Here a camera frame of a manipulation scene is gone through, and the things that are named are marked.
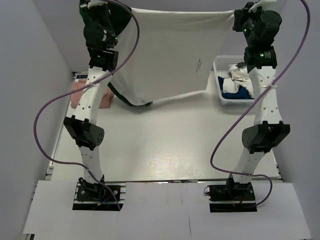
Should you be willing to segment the plain white t shirt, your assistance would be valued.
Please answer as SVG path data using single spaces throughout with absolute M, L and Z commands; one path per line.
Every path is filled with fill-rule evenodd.
M 244 79 L 249 79 L 251 81 L 247 71 L 247 66 L 244 62 L 229 65 L 227 75 L 228 77 L 226 78 L 231 78 L 233 80 L 243 81 Z

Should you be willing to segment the blue t shirt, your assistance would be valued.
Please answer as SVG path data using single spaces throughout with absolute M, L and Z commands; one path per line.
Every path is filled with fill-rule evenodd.
M 229 100 L 253 100 L 254 90 L 250 79 L 233 80 L 231 78 L 218 77 L 221 95 Z

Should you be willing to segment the white and green t shirt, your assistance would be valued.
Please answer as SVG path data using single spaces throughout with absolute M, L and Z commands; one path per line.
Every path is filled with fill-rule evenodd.
M 108 3 L 118 43 L 109 89 L 129 106 L 205 90 L 234 11 L 183 12 Z

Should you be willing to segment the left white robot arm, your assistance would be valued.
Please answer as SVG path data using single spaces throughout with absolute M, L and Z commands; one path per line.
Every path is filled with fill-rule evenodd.
M 90 57 L 88 88 L 83 90 L 73 115 L 65 117 L 63 124 L 75 140 L 82 164 L 86 167 L 79 183 L 86 193 L 99 200 L 106 193 L 99 150 L 105 131 L 97 126 L 97 116 L 109 80 L 104 79 L 97 84 L 94 81 L 116 69 L 119 53 L 114 48 L 118 40 L 109 19 L 110 9 L 106 2 L 81 0 L 79 12 L 84 22 L 83 34 Z

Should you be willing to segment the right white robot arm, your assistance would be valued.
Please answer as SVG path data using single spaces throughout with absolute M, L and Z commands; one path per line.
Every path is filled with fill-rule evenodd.
M 234 12 L 232 29 L 242 32 L 247 43 L 243 59 L 256 105 L 253 126 L 242 132 L 243 151 L 226 182 L 226 195 L 233 200 L 250 192 L 252 176 L 260 160 L 291 130 L 290 125 L 283 122 L 272 84 L 277 68 L 273 42 L 282 23 L 280 14 L 271 10 L 273 4 L 272 0 L 248 2 Z

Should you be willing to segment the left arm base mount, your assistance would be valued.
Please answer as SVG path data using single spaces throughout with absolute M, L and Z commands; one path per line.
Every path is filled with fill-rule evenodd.
M 108 190 L 103 191 L 100 197 L 92 197 L 89 191 L 78 182 L 72 209 L 74 211 L 120 211 L 125 203 L 126 185 L 112 183 L 108 187 L 112 190 L 120 208 Z

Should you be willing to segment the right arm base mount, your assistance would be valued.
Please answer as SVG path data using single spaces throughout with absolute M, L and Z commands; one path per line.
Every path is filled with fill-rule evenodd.
M 253 213 L 257 212 L 256 197 L 251 183 L 247 189 L 227 191 L 226 184 L 207 185 L 203 193 L 209 197 L 211 213 Z

